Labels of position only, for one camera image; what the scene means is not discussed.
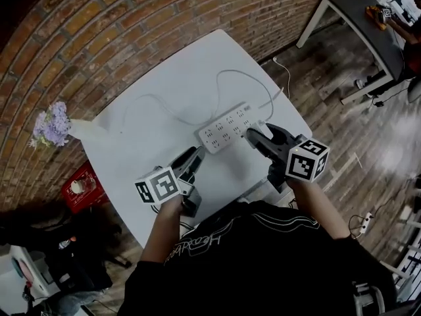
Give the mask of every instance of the desk leg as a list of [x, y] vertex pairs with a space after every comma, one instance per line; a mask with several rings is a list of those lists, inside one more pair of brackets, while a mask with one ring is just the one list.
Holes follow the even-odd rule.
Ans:
[[311, 32], [316, 28], [318, 22], [322, 18], [324, 12], [326, 12], [327, 8], [328, 8], [327, 0], [322, 0], [322, 2], [320, 2], [319, 6], [316, 9], [316, 12], [314, 12], [312, 18], [310, 19], [309, 24], [307, 24], [307, 27], [304, 29], [304, 32], [301, 34], [301, 37], [299, 38], [296, 45], [298, 48], [301, 48], [302, 46], [304, 46], [304, 43], [307, 41], [307, 39], [311, 35]]
[[363, 87], [363, 89], [353, 93], [352, 95], [344, 98], [341, 100], [342, 104], [348, 104], [366, 94], [368, 94], [369, 92], [372, 92], [374, 89], [377, 89], [379, 87], [381, 87], [382, 85], [392, 81], [392, 77], [390, 75], [386, 75], [383, 76], [382, 78], [379, 78], [378, 80], [374, 81], [373, 83], [370, 83], [369, 85]]

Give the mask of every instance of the shirt sleeve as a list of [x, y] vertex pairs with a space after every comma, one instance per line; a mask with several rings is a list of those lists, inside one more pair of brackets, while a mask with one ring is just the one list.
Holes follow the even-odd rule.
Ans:
[[139, 310], [139, 303], [154, 300], [160, 291], [164, 265], [162, 263], [140, 261], [136, 269], [126, 281], [124, 302], [118, 310], [118, 316], [133, 315]]
[[338, 256], [346, 265], [351, 278], [357, 284], [368, 283], [380, 289], [385, 302], [386, 311], [396, 308], [397, 292], [392, 274], [373, 255], [371, 255], [357, 240], [349, 236], [336, 240]]

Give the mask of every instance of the power outlet socket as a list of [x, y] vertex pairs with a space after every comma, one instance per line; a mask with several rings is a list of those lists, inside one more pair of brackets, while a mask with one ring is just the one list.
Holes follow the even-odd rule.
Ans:
[[367, 231], [368, 224], [370, 224], [371, 219], [373, 219], [371, 213], [367, 212], [364, 220], [361, 222], [361, 227], [359, 230], [361, 234], [364, 234]]
[[256, 122], [253, 108], [248, 103], [242, 103], [200, 129], [199, 137], [207, 150], [215, 154], [241, 138]]

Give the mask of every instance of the black shirt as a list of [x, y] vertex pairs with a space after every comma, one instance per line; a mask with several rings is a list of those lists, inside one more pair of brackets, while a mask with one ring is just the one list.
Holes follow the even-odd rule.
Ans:
[[395, 307], [391, 274], [356, 240], [333, 240], [296, 209], [235, 203], [185, 234], [164, 264], [139, 262], [118, 314], [136, 315], [140, 303], [355, 315], [353, 282], [378, 287]]

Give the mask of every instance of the shoe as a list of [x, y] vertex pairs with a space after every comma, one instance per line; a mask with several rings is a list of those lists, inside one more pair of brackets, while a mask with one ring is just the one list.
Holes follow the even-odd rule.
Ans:
[[363, 89], [363, 87], [365, 86], [365, 83], [364, 83], [364, 81], [363, 80], [355, 80], [355, 85], [357, 86], [357, 88], [359, 89], [359, 90], [361, 90], [361, 89]]

